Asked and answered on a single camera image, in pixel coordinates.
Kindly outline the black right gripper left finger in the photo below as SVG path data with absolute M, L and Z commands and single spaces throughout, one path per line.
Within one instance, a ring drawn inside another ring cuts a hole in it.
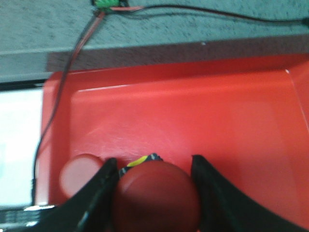
M 108 159 L 93 178 L 63 205 L 31 228 L 32 232 L 104 232 L 119 180 L 117 160 Z

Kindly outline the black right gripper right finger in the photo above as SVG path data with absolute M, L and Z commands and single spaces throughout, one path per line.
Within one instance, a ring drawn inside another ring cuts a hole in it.
M 201 200 L 201 232 L 304 232 L 235 187 L 202 155 L 192 156 L 191 177 Z

